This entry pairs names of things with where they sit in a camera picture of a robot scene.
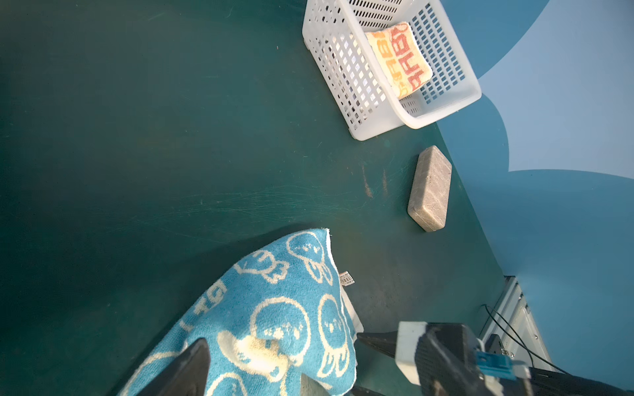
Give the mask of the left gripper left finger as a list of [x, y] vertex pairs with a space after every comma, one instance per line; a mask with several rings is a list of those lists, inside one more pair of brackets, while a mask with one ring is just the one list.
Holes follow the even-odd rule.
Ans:
[[209, 345], [198, 338], [139, 392], [140, 396], [203, 396], [211, 364]]

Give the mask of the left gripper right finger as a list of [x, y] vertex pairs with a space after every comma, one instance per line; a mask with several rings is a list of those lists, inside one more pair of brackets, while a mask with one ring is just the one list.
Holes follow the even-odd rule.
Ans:
[[300, 378], [300, 396], [330, 396], [330, 394], [318, 381], [302, 374]]

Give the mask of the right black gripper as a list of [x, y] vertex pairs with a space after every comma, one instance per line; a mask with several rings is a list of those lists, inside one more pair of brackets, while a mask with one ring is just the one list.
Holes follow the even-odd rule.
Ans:
[[460, 323], [401, 322], [394, 332], [359, 333], [358, 341], [394, 359], [424, 395], [531, 395], [526, 363], [488, 353]]

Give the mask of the blue rabbit pattern towel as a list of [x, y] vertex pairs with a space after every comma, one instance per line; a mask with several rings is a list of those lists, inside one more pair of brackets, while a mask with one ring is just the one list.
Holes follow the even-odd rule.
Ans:
[[355, 311], [328, 229], [289, 234], [236, 262], [176, 322], [122, 388], [137, 395], [206, 340], [206, 395], [297, 395], [308, 377], [329, 395], [357, 379]]

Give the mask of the orange striped rabbit towel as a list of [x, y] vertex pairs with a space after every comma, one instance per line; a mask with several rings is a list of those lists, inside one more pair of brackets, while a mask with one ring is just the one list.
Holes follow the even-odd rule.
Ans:
[[432, 79], [434, 73], [409, 23], [400, 22], [383, 31], [367, 32], [366, 38], [399, 100], [409, 97]]

